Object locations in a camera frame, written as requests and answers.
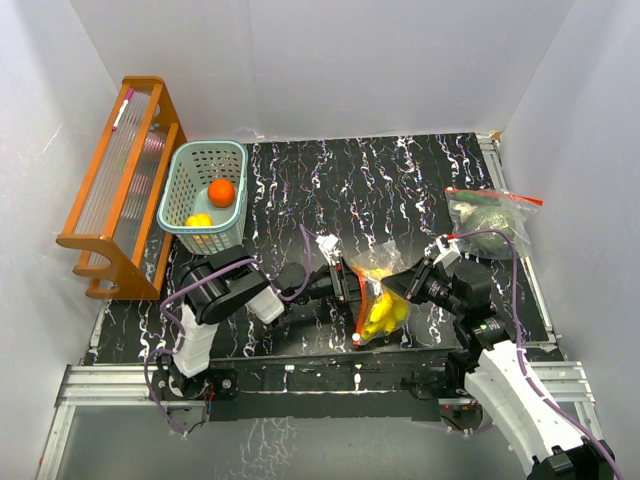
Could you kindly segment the clear zip bag with fruit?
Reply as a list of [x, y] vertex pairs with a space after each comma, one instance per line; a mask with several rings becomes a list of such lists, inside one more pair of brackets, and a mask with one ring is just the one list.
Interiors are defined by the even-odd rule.
[[401, 254], [394, 240], [376, 245], [347, 261], [356, 273], [361, 294], [352, 335], [355, 346], [363, 347], [405, 325], [409, 303], [382, 283], [384, 278], [394, 274], [400, 262]]

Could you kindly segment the fake banana bunch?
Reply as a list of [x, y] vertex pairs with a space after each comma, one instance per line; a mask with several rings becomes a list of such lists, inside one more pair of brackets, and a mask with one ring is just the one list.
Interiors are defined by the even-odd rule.
[[409, 303], [382, 285], [391, 274], [387, 269], [362, 269], [358, 272], [363, 293], [356, 322], [354, 342], [363, 346], [402, 328], [409, 315]]

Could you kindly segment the fake orange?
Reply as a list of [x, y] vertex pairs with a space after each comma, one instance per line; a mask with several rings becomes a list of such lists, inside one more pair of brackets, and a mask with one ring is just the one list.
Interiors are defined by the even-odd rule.
[[207, 189], [207, 198], [216, 208], [227, 208], [236, 198], [234, 184], [226, 178], [214, 180]]

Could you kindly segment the fake yellow bell pepper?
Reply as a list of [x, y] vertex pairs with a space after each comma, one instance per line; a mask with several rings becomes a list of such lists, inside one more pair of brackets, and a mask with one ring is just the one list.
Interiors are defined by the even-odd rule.
[[185, 225], [190, 228], [208, 228], [213, 225], [213, 220], [207, 213], [198, 213], [189, 216], [185, 221]]

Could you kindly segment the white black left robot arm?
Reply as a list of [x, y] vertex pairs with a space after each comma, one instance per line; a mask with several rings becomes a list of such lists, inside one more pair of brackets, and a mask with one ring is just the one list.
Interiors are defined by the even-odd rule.
[[200, 396], [206, 387], [209, 354], [219, 324], [245, 308], [263, 325], [286, 320], [291, 307], [332, 300], [360, 314], [366, 305], [364, 277], [337, 256], [312, 271], [297, 262], [285, 264], [270, 280], [241, 246], [192, 264], [179, 278], [181, 330], [163, 381], [176, 395]]

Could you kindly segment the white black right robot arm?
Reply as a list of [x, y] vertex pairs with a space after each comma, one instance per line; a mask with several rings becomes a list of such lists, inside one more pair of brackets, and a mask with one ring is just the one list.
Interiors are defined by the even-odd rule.
[[526, 361], [492, 306], [492, 278], [483, 265], [462, 260], [448, 273], [425, 258], [382, 283], [412, 304], [433, 303], [453, 315], [462, 347], [447, 357], [447, 388], [480, 403], [527, 478], [617, 478], [607, 444], [558, 406]]

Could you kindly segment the clear zip bag with vegetables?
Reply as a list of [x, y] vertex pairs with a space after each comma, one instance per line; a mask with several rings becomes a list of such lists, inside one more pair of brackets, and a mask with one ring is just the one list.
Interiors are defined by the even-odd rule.
[[527, 221], [544, 205], [538, 198], [490, 189], [445, 189], [453, 235], [461, 252], [488, 260], [509, 260], [531, 254]]

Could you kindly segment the teal plastic basket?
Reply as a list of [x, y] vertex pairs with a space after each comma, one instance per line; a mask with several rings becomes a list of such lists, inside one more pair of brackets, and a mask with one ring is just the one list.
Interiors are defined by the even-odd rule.
[[[193, 255], [208, 256], [243, 243], [248, 198], [249, 154], [234, 140], [197, 140], [183, 144], [172, 156], [164, 193], [157, 210], [159, 226]], [[214, 207], [208, 186], [218, 178], [230, 180], [236, 190], [233, 204]], [[208, 228], [190, 228], [186, 219], [207, 213]]]

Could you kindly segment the orange wooden rack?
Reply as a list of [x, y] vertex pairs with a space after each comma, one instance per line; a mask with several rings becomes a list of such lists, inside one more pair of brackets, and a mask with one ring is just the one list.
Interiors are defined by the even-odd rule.
[[[118, 129], [112, 124], [134, 89]], [[94, 299], [156, 300], [172, 243], [156, 221], [170, 163], [186, 141], [168, 88], [157, 76], [126, 76], [62, 229], [59, 246]]]

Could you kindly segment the pink white marker pen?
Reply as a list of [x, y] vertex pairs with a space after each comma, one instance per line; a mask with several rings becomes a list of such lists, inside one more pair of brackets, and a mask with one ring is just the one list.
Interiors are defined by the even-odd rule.
[[117, 116], [112, 124], [112, 132], [115, 132], [118, 129], [119, 123], [125, 113], [125, 110], [128, 106], [128, 104], [130, 103], [131, 97], [134, 94], [134, 89], [133, 88], [129, 88], [125, 94], [125, 97], [121, 103], [121, 106], [118, 110]]

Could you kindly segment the aluminium frame rail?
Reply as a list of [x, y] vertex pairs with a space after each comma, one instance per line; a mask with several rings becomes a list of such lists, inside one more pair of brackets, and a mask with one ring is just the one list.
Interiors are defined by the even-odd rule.
[[413, 417], [436, 421], [468, 414], [451, 432], [469, 436], [484, 429], [488, 404], [462, 387], [449, 387], [441, 361], [336, 357], [290, 360], [221, 360], [182, 393], [166, 367], [94, 365], [67, 367], [38, 478], [54, 479], [62, 463], [77, 408], [152, 407], [192, 409], [198, 421], [258, 417]]

